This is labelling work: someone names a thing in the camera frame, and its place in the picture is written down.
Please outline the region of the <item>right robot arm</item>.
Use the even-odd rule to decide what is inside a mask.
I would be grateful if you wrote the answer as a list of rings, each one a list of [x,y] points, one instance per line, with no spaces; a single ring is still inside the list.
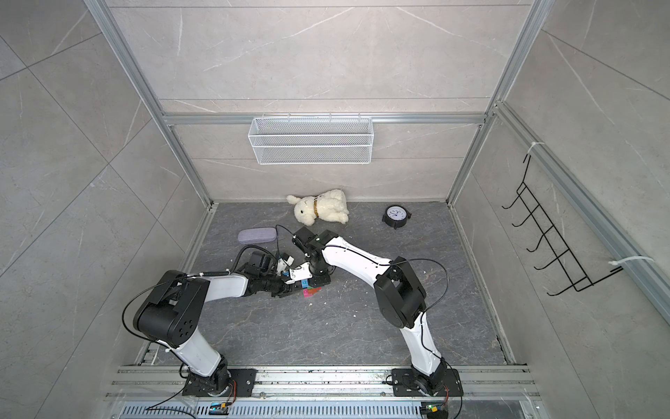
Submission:
[[[305,254],[304,269],[312,286],[322,286],[335,267],[373,288],[382,316],[401,331],[411,356],[415,387],[426,396],[444,389],[447,363],[427,324],[426,290],[406,258],[382,258],[349,244],[326,230],[319,235],[298,230],[292,242]]]

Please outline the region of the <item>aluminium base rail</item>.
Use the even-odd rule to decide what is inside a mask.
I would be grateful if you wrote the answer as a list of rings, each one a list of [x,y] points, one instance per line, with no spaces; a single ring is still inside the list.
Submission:
[[[524,366],[457,366],[462,394],[455,384],[440,384],[436,401],[538,401],[539,390]],[[393,397],[427,401],[408,374],[390,366],[239,367],[230,373],[243,401],[388,400]],[[161,400],[184,385],[177,367],[120,367],[103,391],[106,400]]]

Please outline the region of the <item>white plush dog toy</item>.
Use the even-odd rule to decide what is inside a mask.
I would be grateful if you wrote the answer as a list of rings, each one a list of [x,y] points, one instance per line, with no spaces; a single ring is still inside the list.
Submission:
[[[302,225],[312,226],[317,219],[345,225],[349,220],[347,199],[343,190],[329,190],[315,197],[288,195],[286,201],[294,207],[294,216]]]

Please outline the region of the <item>black round clock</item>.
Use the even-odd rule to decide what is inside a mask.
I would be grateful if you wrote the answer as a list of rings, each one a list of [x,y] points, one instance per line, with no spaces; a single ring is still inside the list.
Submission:
[[[397,204],[390,205],[387,207],[387,209],[385,209],[385,212],[382,216],[382,222],[394,230],[397,230],[401,227],[404,227],[411,217],[411,212],[403,206]]]

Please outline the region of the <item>black wall hook rack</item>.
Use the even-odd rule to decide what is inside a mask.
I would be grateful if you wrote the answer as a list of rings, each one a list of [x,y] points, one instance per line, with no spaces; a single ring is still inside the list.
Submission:
[[[560,272],[565,276],[567,280],[565,287],[556,292],[547,291],[546,294],[550,297],[558,297],[568,291],[581,293],[623,272],[624,269],[621,266],[615,266],[608,274],[599,279],[594,279],[587,273],[584,265],[579,261],[575,252],[565,240],[564,234],[551,219],[536,194],[530,189],[527,180],[531,159],[530,155],[525,155],[523,158],[523,176],[516,187],[514,199],[509,204],[502,205],[501,208],[505,211],[515,209],[516,207],[524,210],[525,217],[521,221],[513,222],[513,228],[518,229],[530,223],[539,231],[539,238],[536,244],[526,248],[528,253],[536,253],[542,249],[550,251],[551,257],[543,265],[534,265],[533,270],[535,272],[542,272],[557,265],[560,267]]]

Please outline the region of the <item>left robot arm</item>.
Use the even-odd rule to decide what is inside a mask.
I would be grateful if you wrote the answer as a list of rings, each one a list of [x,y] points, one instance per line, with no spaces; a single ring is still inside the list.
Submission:
[[[188,370],[186,394],[233,396],[237,384],[229,363],[199,328],[202,311],[216,300],[257,293],[282,298],[296,293],[300,285],[293,283],[286,271],[287,266],[275,254],[254,244],[244,246],[232,267],[221,272],[168,270],[156,285],[140,292],[146,300],[127,331],[161,345],[181,362]]]

